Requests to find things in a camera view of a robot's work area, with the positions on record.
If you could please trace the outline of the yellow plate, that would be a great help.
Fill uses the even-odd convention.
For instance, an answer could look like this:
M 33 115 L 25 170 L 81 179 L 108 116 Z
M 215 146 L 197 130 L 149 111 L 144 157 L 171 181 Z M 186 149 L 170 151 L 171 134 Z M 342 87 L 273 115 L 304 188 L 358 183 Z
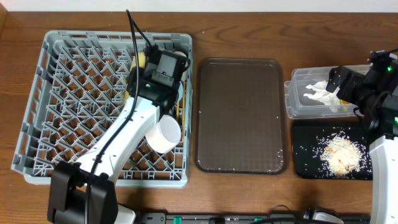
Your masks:
M 139 59 L 139 68 L 145 68 L 145 65 L 146 65 L 146 56 L 145 56 L 144 52 L 139 52 L 139 53 L 138 53 L 138 59 Z M 126 78 L 127 86 L 126 86 L 126 90 L 124 91 L 124 103 L 126 103 L 126 102 L 127 102 L 127 99 L 130 97 L 130 94 L 129 94 L 129 85 L 130 85 L 130 83 L 131 83 L 131 78 L 132 78 L 131 72 L 133 71 L 133 69 L 134 69 L 135 67 L 136 67 L 136 58 L 133 57 L 132 64 L 131 64 L 130 69 L 129 69 L 129 75 L 128 75 L 127 78 Z

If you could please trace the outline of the white tissue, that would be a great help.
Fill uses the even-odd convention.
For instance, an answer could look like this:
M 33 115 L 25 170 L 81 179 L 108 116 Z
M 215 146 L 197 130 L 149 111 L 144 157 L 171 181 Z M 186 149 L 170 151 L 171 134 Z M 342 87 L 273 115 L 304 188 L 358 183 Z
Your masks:
M 340 99 L 337 97 L 338 89 L 333 93 L 326 91 L 328 82 L 323 80 L 317 82 L 314 85 L 307 85 L 306 89 L 313 90 L 314 93 L 304 93 L 303 95 L 311 100 L 323 103 L 328 106 L 333 113 L 338 112 L 338 105 L 340 105 Z

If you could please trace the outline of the pink small plate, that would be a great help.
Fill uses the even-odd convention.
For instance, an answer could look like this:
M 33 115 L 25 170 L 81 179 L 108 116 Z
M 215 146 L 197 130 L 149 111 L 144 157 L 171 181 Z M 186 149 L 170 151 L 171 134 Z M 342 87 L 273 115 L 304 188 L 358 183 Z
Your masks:
M 181 140 L 182 132 L 177 120 L 170 115 L 163 115 L 145 138 L 155 152 L 165 154 L 171 151 Z

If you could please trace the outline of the leftover rice pile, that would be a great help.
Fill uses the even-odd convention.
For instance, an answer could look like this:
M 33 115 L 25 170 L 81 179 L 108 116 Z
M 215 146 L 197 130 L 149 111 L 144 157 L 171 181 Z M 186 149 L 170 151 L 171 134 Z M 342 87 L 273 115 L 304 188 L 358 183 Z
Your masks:
M 367 147 L 344 131 L 316 136 L 315 144 L 300 146 L 303 151 L 302 177 L 309 179 L 363 179 L 373 177 Z

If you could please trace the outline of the green yellow snack wrapper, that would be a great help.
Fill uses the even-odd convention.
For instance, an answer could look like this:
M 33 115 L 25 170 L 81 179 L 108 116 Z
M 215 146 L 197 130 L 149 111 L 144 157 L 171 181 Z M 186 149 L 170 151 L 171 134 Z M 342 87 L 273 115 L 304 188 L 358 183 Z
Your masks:
M 351 103 L 345 101 L 345 100 L 340 100 L 341 105 L 351 105 Z

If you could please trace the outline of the light blue bowl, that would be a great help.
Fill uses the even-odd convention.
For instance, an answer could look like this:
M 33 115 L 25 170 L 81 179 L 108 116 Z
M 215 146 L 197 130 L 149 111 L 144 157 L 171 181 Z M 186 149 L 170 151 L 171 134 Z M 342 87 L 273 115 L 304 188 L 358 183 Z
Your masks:
M 183 93 L 184 93 L 184 87 L 183 87 L 183 82 L 179 83 L 179 87 L 178 87 L 178 92 L 177 92 L 177 99 L 175 104 L 177 105 L 181 99 L 183 98 Z

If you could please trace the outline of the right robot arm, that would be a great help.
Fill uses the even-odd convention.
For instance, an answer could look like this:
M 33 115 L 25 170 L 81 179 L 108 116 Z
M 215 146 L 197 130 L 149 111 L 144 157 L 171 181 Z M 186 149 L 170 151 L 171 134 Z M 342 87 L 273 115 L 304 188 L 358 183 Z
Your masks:
M 373 169 L 371 223 L 397 223 L 397 50 L 374 51 L 366 74 L 332 68 L 326 90 L 362 114 Z

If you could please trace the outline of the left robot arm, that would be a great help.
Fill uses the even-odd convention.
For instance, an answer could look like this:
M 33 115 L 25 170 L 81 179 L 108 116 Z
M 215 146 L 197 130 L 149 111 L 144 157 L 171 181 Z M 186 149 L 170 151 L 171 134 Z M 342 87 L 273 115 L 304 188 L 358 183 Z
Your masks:
M 59 162 L 50 181 L 51 223 L 134 223 L 135 211 L 118 204 L 116 182 L 145 139 L 156 152 L 171 151 L 182 131 L 169 111 L 180 101 L 181 77 L 191 60 L 181 51 L 152 47 L 134 57 L 122 112 L 99 141 L 71 164 Z

